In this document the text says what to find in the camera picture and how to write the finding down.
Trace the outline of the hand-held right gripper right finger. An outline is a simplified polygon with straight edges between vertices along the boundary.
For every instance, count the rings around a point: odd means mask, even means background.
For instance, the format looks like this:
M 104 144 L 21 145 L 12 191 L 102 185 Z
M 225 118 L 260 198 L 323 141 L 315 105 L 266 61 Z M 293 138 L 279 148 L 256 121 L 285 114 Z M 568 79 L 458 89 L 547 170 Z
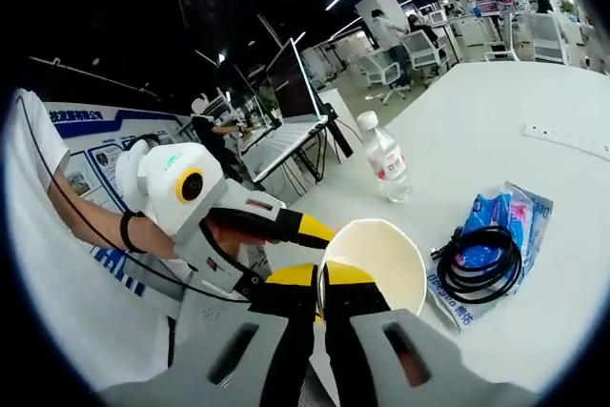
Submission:
M 533 393 L 468 369 L 454 341 L 405 309 L 373 278 L 329 261 L 323 269 L 325 345 L 344 406 L 531 406 Z

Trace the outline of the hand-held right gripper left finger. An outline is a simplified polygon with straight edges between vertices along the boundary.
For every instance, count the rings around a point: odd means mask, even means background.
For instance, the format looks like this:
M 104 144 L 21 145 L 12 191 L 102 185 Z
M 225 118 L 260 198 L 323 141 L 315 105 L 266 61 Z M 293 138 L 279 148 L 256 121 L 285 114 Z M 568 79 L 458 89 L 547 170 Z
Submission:
M 180 328 L 173 364 L 101 392 L 108 406 L 296 406 L 314 349 L 316 268 L 278 271 L 249 304 Z

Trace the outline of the person's left hand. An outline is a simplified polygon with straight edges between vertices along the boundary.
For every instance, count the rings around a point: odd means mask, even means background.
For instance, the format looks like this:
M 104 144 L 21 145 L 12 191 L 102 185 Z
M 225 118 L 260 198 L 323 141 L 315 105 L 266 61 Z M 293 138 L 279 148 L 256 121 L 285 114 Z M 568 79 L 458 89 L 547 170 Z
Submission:
M 162 259 L 178 260 L 173 240 L 147 217 L 135 217 L 128 224 L 132 245 Z

